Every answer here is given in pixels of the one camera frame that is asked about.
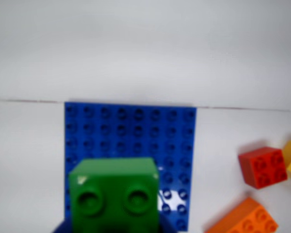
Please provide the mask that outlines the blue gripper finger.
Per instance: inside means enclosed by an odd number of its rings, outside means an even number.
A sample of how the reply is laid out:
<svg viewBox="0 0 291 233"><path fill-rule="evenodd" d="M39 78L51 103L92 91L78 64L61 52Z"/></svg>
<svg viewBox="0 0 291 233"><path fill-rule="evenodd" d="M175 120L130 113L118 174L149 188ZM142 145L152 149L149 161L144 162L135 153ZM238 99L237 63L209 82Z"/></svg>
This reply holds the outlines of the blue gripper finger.
<svg viewBox="0 0 291 233"><path fill-rule="evenodd" d="M73 233L72 219L66 217L53 231L52 233Z"/></svg>
<svg viewBox="0 0 291 233"><path fill-rule="evenodd" d="M172 222L162 213L159 215L159 233L177 233Z"/></svg>

